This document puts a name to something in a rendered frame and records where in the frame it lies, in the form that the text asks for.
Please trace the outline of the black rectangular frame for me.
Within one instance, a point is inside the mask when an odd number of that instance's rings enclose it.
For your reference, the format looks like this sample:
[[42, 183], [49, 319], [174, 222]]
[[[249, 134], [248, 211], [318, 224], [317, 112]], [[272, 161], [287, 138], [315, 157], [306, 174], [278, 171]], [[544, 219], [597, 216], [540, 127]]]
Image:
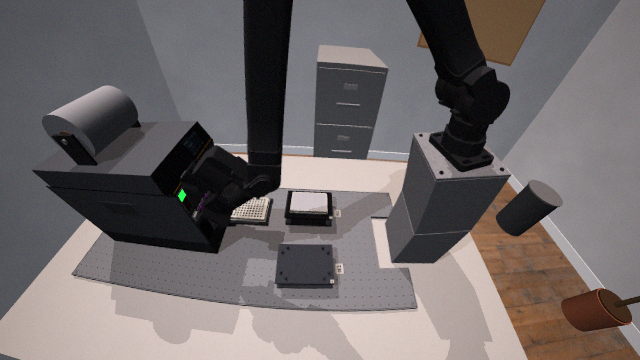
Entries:
[[[292, 192], [307, 192], [307, 191], [288, 191], [285, 216], [286, 223], [285, 225], [298, 225], [298, 226], [323, 226], [323, 227], [331, 227], [330, 220], [333, 220], [333, 211], [332, 211], [332, 192], [312, 192], [312, 193], [326, 193], [327, 194], [327, 204], [328, 204], [328, 214], [297, 214], [290, 213], [291, 207], [291, 199]], [[312, 219], [312, 220], [302, 220], [302, 219]]]

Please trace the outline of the grey roll on black bracket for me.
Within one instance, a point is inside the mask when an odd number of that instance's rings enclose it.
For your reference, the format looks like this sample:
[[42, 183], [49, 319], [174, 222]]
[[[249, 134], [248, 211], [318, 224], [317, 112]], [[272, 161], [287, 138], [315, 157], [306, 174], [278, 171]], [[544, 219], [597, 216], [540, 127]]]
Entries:
[[73, 134], [94, 158], [137, 120], [133, 101], [120, 89], [106, 85], [45, 115], [42, 125], [57, 145], [52, 135]]

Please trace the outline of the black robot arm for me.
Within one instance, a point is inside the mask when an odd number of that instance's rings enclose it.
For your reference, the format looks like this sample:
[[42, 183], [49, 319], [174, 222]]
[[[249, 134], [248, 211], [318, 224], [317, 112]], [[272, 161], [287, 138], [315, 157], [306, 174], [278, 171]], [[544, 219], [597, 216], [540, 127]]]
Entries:
[[[438, 103], [452, 113], [429, 142], [460, 172], [491, 165], [486, 131], [505, 110], [510, 89], [487, 66], [465, 1], [406, 1], [435, 62]], [[185, 189], [210, 191], [203, 206], [216, 214], [230, 206], [222, 188], [230, 203], [241, 206], [280, 187], [292, 5], [243, 0], [248, 162], [215, 145], [180, 177]]]

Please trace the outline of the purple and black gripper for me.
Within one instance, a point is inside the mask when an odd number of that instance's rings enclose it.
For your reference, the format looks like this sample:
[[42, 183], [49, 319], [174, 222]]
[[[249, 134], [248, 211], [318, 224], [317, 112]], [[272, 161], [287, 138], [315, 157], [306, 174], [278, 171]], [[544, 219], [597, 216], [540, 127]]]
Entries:
[[209, 195], [210, 191], [208, 190], [208, 192], [206, 193], [204, 200], [202, 201], [201, 205], [200, 205], [200, 217], [204, 218], [205, 220], [209, 219], [212, 222], [215, 223], [215, 227], [219, 228], [219, 229], [224, 229], [228, 226], [231, 215], [233, 210], [235, 210], [236, 208], [238, 208], [239, 206], [235, 206], [232, 203], [230, 203], [225, 194], [224, 194], [224, 188], [222, 189], [222, 194], [223, 197], [225, 199], [225, 201], [230, 205], [229, 207], [227, 207], [226, 209], [224, 209], [223, 211], [219, 212], [218, 214], [212, 212], [211, 210], [207, 209], [206, 207], [204, 207], [204, 203]]

